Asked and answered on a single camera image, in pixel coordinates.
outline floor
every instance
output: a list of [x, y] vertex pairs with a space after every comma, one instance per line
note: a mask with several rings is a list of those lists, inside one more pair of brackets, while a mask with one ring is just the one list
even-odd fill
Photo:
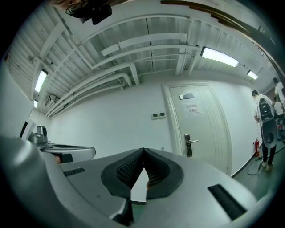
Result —
[[269, 191], [276, 190], [278, 182], [283, 176], [284, 161], [285, 144], [278, 141], [271, 171], [266, 172], [263, 167], [258, 171], [261, 160], [256, 161], [254, 158], [234, 179], [247, 187], [256, 199], [260, 200]]

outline fluorescent light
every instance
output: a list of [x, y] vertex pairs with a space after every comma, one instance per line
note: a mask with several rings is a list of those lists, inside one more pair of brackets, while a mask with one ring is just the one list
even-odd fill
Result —
[[212, 60], [216, 60], [225, 64], [228, 64], [230, 66], [236, 67], [239, 62], [238, 60], [224, 54], [221, 52], [218, 52], [216, 50], [207, 48], [207, 47], [203, 47], [202, 52], [201, 52], [201, 56], [203, 58], [207, 58], [207, 59], [212, 59]]
[[34, 107], [37, 108], [37, 100], [34, 100]]
[[35, 90], [39, 93], [41, 90], [41, 86], [43, 85], [46, 76], [48, 75], [48, 73], [42, 69], [39, 75], [39, 78], [37, 79], [37, 84], [36, 84], [36, 88]]
[[258, 78], [258, 76], [254, 72], [252, 72], [251, 70], [248, 71], [248, 76], [252, 77], [253, 79], [257, 79]]

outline door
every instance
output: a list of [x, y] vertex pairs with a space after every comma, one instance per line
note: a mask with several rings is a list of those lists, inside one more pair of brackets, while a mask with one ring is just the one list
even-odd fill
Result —
[[170, 92], [183, 155], [207, 162], [227, 173], [227, 123], [210, 88], [207, 85], [181, 86], [170, 88]]

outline door handle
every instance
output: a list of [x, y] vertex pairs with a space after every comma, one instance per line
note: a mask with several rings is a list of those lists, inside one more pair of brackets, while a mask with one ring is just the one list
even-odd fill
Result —
[[191, 144], [198, 142], [198, 140], [191, 141], [190, 135], [189, 134], [185, 134], [185, 141], [186, 141], [187, 157], [192, 157], [193, 154], [192, 154], [192, 146], [191, 146]]

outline fire extinguisher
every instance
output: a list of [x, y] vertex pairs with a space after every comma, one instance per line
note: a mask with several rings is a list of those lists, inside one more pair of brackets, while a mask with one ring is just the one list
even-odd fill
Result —
[[259, 141], [258, 141], [258, 138], [255, 140], [254, 146], [255, 146], [255, 156], [259, 157]]

